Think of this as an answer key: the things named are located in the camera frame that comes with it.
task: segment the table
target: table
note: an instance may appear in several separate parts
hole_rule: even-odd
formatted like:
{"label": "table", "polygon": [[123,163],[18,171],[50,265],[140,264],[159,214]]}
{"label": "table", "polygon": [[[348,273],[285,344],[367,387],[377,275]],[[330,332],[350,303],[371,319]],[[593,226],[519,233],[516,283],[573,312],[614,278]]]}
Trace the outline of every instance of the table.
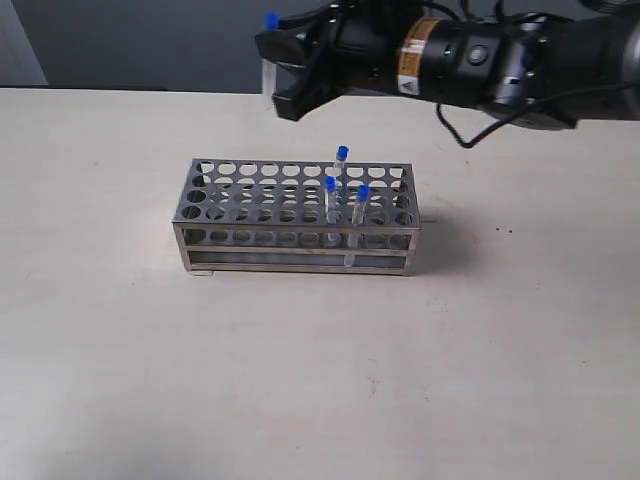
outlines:
{"label": "table", "polygon": [[[261,105],[0,91],[0,478],[638,478],[637,124]],[[184,272],[192,157],[342,143],[413,163],[413,277]]]}

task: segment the metal rack frame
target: metal rack frame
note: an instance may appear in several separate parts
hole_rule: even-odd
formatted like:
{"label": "metal rack frame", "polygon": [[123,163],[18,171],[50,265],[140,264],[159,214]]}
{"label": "metal rack frame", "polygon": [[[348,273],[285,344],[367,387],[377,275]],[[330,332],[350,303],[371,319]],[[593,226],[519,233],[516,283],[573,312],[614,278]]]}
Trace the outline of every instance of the metal rack frame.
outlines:
{"label": "metal rack frame", "polygon": [[[348,164],[330,225],[322,180],[332,170],[329,162],[193,159],[173,218],[185,269],[408,275],[420,233],[411,165]],[[364,223],[353,227],[361,183],[371,196]],[[357,249],[347,248],[352,233]],[[353,266],[345,255],[356,255]]]}

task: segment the blue cap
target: blue cap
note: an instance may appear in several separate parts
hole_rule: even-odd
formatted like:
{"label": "blue cap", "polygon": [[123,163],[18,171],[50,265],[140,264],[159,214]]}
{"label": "blue cap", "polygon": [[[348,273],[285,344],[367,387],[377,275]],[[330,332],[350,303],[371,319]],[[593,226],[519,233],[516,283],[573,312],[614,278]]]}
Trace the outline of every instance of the blue cap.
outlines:
{"label": "blue cap", "polygon": [[329,193],[336,191],[336,177],[324,177],[324,188]]}
{"label": "blue cap", "polygon": [[336,153],[336,159],[344,162],[347,159],[347,155],[349,155],[349,147],[345,147],[344,145],[340,145],[338,147],[338,153]]}
{"label": "blue cap", "polygon": [[280,16],[275,12],[267,12],[264,17],[264,28],[266,30],[277,30],[280,26]]}
{"label": "blue cap", "polygon": [[358,187],[358,201],[364,202],[369,196],[369,185],[360,185]]}

